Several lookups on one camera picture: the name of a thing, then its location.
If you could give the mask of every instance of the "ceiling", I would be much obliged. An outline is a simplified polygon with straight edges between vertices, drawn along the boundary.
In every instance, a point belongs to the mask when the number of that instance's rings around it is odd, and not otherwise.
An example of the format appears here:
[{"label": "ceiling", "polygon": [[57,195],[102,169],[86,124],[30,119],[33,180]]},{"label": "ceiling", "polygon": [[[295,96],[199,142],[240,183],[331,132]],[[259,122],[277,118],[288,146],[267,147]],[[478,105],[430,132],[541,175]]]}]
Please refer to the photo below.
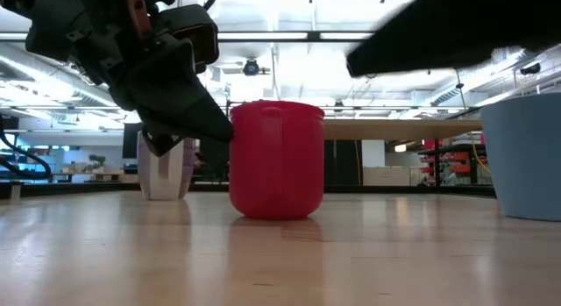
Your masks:
[{"label": "ceiling", "polygon": [[[382,26],[412,1],[414,0],[217,0],[209,14],[221,32],[369,32]],[[204,0],[177,0],[176,4],[203,2]],[[0,33],[26,32],[29,26],[28,20],[0,8]],[[332,106],[337,100],[341,100],[344,105],[351,106],[429,106],[431,101],[455,89],[457,76],[452,69],[427,68],[418,72],[378,75],[373,79],[352,79],[345,65],[345,54],[352,46],[352,43],[221,43],[220,58],[200,78],[221,105],[226,104],[228,94],[230,100],[235,102],[282,99]],[[488,64],[460,70],[462,80],[474,80],[474,77],[479,79],[465,91],[468,106],[515,86],[514,77],[505,73],[512,73],[512,66],[521,66],[534,60],[533,57],[521,57],[519,52],[515,49],[501,51]],[[264,68],[266,75],[243,75],[241,69],[247,59],[255,59]],[[501,75],[491,70],[493,66],[505,62],[509,62],[511,67],[503,68]],[[548,66],[556,67],[554,61]],[[524,80],[532,79],[535,77],[519,77],[518,82],[524,83]],[[87,85],[80,79],[79,73],[70,67],[30,55],[23,44],[18,43],[0,42],[0,83],[0,87],[3,86],[0,88],[0,98],[3,99],[1,103],[4,106],[114,105],[103,86]],[[457,97],[446,98],[446,102],[439,106],[461,106],[461,100]],[[348,116],[359,116],[354,111],[346,113]],[[415,109],[378,110],[370,116],[442,118],[448,114],[445,112],[443,115],[442,111],[432,115],[423,113],[426,112]],[[56,112],[18,110],[14,114],[54,119],[55,124],[61,121],[61,127],[65,127],[62,121],[73,120],[75,127],[83,129],[115,128],[123,121],[131,120],[131,113],[114,109]],[[80,115],[87,118],[78,118],[76,121],[76,117]]]}]

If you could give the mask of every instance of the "desk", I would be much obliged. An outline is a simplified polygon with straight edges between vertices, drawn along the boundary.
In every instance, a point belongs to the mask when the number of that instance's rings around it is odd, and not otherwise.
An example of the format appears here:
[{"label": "desk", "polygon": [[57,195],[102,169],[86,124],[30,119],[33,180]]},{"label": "desk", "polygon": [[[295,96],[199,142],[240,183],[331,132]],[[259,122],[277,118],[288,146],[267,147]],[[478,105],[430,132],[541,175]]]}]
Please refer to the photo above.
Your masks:
[{"label": "desk", "polygon": [[111,176],[111,181],[118,181],[119,180],[119,175],[121,175],[121,174],[115,174],[115,173],[54,173],[54,174],[49,175],[48,182],[53,183],[53,178],[55,176],[66,176],[67,177],[67,183],[72,183],[72,177],[75,174],[94,175],[96,177],[94,179],[94,181],[105,181],[103,179],[103,177],[105,175],[110,175]]},{"label": "desk", "polygon": [[325,120],[325,139],[447,139],[481,130],[473,120]]}]

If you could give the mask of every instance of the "light blue bin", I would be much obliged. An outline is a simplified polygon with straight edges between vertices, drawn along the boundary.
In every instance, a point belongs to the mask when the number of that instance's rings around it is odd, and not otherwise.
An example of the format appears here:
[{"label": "light blue bin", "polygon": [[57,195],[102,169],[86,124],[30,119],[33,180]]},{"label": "light blue bin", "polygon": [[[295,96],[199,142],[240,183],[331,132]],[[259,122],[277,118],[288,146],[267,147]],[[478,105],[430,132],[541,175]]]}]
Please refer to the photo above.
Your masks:
[{"label": "light blue bin", "polygon": [[487,158],[504,215],[561,221],[561,93],[481,109]]}]

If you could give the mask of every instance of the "red plastic cup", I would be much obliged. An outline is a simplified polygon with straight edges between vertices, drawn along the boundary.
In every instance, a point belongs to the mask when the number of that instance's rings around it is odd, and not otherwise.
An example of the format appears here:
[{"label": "red plastic cup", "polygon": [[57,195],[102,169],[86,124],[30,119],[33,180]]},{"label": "red plastic cup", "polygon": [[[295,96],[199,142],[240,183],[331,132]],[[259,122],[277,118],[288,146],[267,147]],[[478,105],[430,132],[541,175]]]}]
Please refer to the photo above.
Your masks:
[{"label": "red plastic cup", "polygon": [[323,199],[323,111],[284,101],[231,111],[230,199],[259,219],[299,219]]}]

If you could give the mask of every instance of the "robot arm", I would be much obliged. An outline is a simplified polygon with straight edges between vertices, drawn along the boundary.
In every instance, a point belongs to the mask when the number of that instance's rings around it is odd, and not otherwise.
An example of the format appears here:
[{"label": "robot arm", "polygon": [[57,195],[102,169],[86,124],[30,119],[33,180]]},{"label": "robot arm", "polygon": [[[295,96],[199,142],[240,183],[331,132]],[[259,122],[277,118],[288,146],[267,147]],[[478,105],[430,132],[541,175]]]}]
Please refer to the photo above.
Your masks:
[{"label": "robot arm", "polygon": [[29,18],[25,48],[73,63],[106,83],[117,105],[136,110],[158,156],[185,137],[230,141],[230,121],[196,74],[218,59],[217,26],[198,4],[175,0],[1,0]]}]

